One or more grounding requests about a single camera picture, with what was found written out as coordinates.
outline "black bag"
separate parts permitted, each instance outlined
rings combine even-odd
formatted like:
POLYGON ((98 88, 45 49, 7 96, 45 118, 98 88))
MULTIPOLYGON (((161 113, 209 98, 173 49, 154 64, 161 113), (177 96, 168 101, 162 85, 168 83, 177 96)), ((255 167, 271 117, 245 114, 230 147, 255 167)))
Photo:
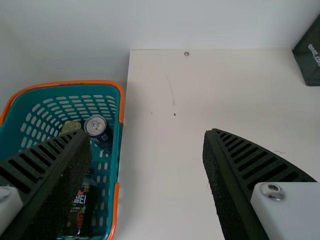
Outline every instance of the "black bag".
POLYGON ((292 50, 308 86, 320 86, 320 15, 292 50))

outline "teal plastic basket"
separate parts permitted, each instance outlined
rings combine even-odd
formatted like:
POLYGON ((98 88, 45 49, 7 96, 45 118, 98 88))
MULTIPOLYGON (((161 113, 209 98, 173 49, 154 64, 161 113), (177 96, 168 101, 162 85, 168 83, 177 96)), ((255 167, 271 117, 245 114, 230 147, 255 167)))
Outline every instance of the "teal plastic basket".
POLYGON ((115 232, 122 113, 123 92, 118 84, 107 80, 79 80, 22 89, 10 98, 0 119, 0 159, 59 135, 65 121, 80 121, 83 126, 91 115, 101 115, 110 124, 112 154, 90 141, 91 167, 99 193, 91 222, 93 237, 83 239, 110 240, 115 232))

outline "white tabletop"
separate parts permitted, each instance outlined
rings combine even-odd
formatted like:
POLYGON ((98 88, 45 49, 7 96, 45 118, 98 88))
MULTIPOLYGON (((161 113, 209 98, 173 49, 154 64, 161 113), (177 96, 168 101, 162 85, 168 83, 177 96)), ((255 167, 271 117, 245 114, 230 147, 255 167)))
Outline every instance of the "white tabletop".
POLYGON ((320 180, 320 87, 288 49, 133 50, 115 240, 224 239, 202 162, 219 128, 320 180))

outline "blue can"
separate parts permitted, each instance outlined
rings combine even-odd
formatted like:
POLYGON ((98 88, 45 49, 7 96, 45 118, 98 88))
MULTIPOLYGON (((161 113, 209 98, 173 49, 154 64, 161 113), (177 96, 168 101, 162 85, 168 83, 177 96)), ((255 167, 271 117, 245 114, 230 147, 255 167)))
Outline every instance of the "blue can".
POLYGON ((85 121, 83 128, 89 134, 91 140, 104 150, 105 153, 112 153, 114 134, 103 116, 92 115, 85 121))

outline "bottle label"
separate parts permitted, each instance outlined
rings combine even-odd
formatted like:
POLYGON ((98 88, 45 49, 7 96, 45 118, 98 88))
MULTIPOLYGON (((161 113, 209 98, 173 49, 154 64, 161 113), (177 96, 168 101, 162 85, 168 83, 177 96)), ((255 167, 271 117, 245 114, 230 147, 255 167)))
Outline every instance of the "bottle label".
POLYGON ((62 229, 65 237, 87 237, 94 212, 94 199, 97 187, 82 185, 73 200, 67 221, 62 229))

